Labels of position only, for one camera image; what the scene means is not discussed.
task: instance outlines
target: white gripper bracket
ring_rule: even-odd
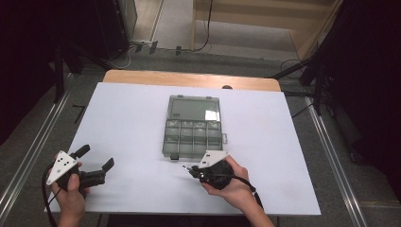
[[[198,168],[210,167],[229,155],[230,153],[226,150],[206,150],[206,153],[204,153],[203,158],[198,164]]]
[[[50,175],[47,178],[46,184],[51,185],[54,183],[77,163],[77,160],[73,159],[70,155],[61,150],[57,155],[56,161],[54,162]]]

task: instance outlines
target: clear plastic box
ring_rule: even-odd
[[[206,150],[223,150],[217,97],[171,96],[163,154],[171,160],[201,159]]]

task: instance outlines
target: white paper sheet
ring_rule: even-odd
[[[97,85],[69,150],[91,146],[80,170],[115,161],[106,183],[91,189],[88,212],[240,214],[182,170],[199,160],[163,156],[171,95],[219,98],[224,149],[248,168],[267,214],[321,213],[283,93],[119,83]],[[60,210],[56,202],[52,210]]]

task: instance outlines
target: hand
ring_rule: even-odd
[[[231,166],[237,177],[249,181],[248,170],[245,167],[240,166],[231,156],[228,156],[225,160]],[[203,183],[202,186],[209,195],[220,196],[233,207],[239,209],[253,227],[274,227],[262,207],[257,204],[251,189],[243,182],[232,179],[230,183],[221,190],[215,189],[207,183]]]
[[[232,167],[237,177],[249,180],[248,170],[245,167],[240,166],[231,156],[226,157],[225,160]],[[232,179],[222,190],[215,189],[208,183],[203,183],[202,186],[209,195],[220,196],[241,211],[249,207],[250,203],[255,202],[251,189],[237,179]]]
[[[59,203],[61,209],[61,218],[59,227],[61,226],[79,226],[80,220],[85,214],[85,199],[78,191],[79,189],[79,176],[72,174],[68,181],[67,191],[62,190],[57,183],[51,184],[53,194]]]

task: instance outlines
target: person's left hand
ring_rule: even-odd
[[[57,195],[56,200],[61,209],[59,226],[79,226],[85,214],[85,199],[78,191],[79,176],[77,174],[70,176],[67,191],[61,189],[57,183],[52,183],[50,187],[53,194]],[[85,189],[85,193],[89,193],[89,188]]]

